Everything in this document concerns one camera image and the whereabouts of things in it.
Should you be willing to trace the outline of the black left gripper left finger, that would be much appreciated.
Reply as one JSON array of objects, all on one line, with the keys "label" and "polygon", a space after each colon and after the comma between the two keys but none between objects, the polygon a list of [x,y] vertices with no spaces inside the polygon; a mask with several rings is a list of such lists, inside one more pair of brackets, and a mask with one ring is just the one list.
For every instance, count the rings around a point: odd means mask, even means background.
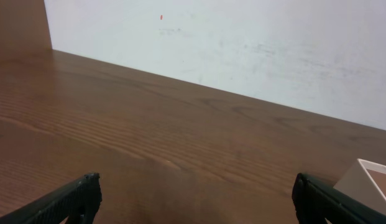
[{"label": "black left gripper left finger", "polygon": [[90,173],[0,217],[0,224],[92,224],[102,202],[99,174]]}]

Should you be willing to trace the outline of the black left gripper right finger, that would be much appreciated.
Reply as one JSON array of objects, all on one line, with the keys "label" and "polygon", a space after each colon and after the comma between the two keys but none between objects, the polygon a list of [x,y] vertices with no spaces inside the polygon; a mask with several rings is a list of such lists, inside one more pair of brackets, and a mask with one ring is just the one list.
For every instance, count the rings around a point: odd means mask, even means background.
[{"label": "black left gripper right finger", "polygon": [[386,215],[308,174],[297,175],[292,200],[299,224],[386,224]]}]

